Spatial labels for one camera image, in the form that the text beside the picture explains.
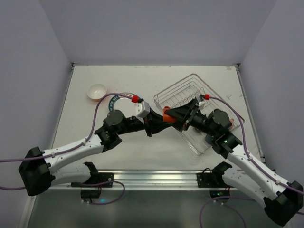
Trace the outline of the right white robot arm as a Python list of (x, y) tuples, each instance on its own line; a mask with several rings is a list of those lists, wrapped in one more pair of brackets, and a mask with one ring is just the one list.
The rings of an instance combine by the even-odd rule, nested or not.
[(259, 203), (277, 225), (285, 226), (304, 206), (303, 186), (281, 177), (250, 153), (246, 140), (239, 140), (230, 131), (232, 122), (225, 111), (215, 109), (204, 115), (197, 99), (193, 99), (177, 108), (165, 107), (163, 120), (181, 131), (191, 126), (209, 135), (212, 149), (245, 173), (245, 176), (237, 174), (235, 169), (228, 167), (220, 174), (223, 182)]

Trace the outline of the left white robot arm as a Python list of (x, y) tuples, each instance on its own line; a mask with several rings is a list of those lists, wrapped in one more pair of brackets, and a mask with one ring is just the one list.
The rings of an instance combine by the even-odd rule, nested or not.
[(76, 183), (97, 184), (101, 177), (92, 162), (84, 162), (78, 168), (69, 165), (85, 157), (113, 149), (122, 142), (121, 134), (145, 131), (151, 137), (162, 130), (174, 126), (177, 119), (166, 114), (159, 115), (153, 110), (144, 114), (125, 117), (120, 110), (112, 110), (103, 125), (88, 137), (55, 149), (30, 149), (21, 165), (19, 173), (27, 194), (39, 195), (51, 186)]

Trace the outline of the orange bowl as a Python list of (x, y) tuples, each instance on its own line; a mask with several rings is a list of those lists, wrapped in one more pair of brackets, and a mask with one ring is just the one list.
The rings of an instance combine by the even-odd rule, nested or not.
[(107, 93), (107, 87), (103, 84), (94, 84), (87, 90), (87, 96), (93, 101), (99, 101)]

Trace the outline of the green rimmed printed plate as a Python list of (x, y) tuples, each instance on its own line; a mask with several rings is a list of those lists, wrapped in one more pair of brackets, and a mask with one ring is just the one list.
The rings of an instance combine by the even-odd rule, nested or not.
[(132, 102), (129, 101), (129, 98), (132, 99), (133, 96), (133, 93), (128, 92), (114, 95), (108, 103), (108, 110), (129, 111), (131, 109), (131, 106), (133, 106)]

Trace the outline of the orange red mug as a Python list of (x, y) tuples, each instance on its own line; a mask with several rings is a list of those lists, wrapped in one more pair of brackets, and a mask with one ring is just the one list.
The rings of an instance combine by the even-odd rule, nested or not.
[(167, 110), (170, 110), (170, 109), (171, 108), (169, 106), (165, 106), (163, 108), (163, 114), (162, 114), (162, 116), (163, 116), (163, 121), (164, 122), (173, 124), (173, 123), (177, 122), (177, 120), (165, 113)]

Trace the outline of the dark blue mug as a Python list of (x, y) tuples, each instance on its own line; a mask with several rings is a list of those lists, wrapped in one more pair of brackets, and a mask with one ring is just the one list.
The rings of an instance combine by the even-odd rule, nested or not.
[(213, 136), (207, 134), (207, 135), (205, 136), (205, 141), (206, 141), (207, 144), (212, 144)]

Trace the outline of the pink mug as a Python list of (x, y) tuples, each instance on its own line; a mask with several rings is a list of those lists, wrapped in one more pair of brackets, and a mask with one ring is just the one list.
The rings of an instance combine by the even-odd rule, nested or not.
[(234, 129), (234, 119), (229, 120), (231, 122), (231, 126), (229, 127), (229, 130), (232, 131)]

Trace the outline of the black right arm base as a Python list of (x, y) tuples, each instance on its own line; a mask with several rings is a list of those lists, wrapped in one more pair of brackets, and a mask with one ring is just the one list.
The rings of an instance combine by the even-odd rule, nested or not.
[(222, 176), (210, 168), (196, 173), (197, 185), (199, 188), (208, 188), (212, 198), (230, 196), (230, 186), (225, 184)]

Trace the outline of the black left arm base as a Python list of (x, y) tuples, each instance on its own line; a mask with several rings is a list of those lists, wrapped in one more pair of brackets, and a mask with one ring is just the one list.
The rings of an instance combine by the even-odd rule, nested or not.
[[(92, 177), (90, 177), (84, 184), (98, 184), (102, 182), (107, 181), (113, 181), (114, 180), (114, 174), (111, 172), (99, 172), (98, 174), (94, 174)], [(83, 200), (90, 200), (92, 202), (92, 199), (97, 199), (101, 195), (101, 189), (102, 188), (111, 188), (113, 186), (112, 183), (106, 183), (103, 185), (97, 186), (97, 189), (94, 190), (93, 187), (91, 187), (91, 190), (81, 190), (80, 191), (80, 197)]]

